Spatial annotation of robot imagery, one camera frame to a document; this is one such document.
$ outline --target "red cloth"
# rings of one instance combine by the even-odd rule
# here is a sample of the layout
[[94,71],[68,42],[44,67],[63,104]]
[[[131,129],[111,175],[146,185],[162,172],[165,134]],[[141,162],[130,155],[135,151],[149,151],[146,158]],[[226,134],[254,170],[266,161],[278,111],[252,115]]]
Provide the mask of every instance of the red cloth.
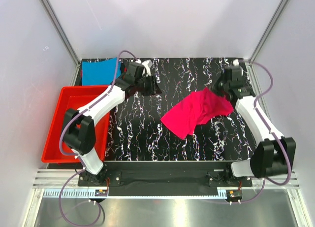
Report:
[[218,115],[233,112],[233,106],[223,97],[219,97],[205,88],[193,92],[168,111],[161,121],[180,139],[192,135],[196,125],[204,125]]

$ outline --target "reflective metal floor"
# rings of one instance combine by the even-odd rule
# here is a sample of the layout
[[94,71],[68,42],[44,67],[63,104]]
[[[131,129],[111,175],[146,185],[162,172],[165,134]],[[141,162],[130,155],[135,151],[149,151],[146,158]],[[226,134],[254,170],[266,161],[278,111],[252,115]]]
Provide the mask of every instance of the reflective metal floor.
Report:
[[[244,190],[244,199],[254,195]],[[64,212],[83,199],[63,199]],[[249,204],[223,205],[222,200],[107,199],[101,203],[106,218],[102,227],[294,227],[297,226],[285,190],[264,190]],[[98,208],[86,203],[69,211],[67,217],[79,225],[93,222]],[[57,198],[44,198],[36,227],[67,227]]]

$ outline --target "white wall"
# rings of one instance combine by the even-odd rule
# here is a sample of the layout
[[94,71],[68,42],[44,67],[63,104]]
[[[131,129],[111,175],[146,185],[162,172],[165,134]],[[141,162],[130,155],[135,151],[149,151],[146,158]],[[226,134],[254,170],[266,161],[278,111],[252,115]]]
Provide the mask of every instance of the white wall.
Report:
[[75,65],[39,0],[0,0],[0,26],[0,225],[17,227]]
[[280,0],[50,0],[80,58],[249,57]]
[[[291,0],[257,62],[266,65],[274,87],[265,97],[273,123],[297,143],[294,169],[315,224],[315,0]],[[262,88],[269,79],[255,68]]]

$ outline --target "blue cloth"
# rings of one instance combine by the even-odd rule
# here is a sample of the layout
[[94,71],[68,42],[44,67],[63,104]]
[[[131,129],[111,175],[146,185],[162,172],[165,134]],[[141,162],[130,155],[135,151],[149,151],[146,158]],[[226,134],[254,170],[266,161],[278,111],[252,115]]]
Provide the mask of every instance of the blue cloth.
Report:
[[[117,58],[101,62],[82,62],[82,86],[110,85],[114,80]],[[121,75],[120,62],[117,78]]]

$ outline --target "black marble table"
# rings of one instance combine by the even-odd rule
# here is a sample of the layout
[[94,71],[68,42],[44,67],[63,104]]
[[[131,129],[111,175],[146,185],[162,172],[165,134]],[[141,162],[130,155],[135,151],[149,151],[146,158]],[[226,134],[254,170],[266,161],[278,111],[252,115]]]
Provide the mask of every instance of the black marble table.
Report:
[[[181,140],[161,117],[191,92],[201,91],[219,77],[234,58],[152,58],[152,73],[163,94],[136,94],[111,111],[107,161],[246,160],[255,141],[244,119],[233,112],[197,125]],[[85,59],[95,62],[103,59]],[[244,74],[250,84],[247,73]]]

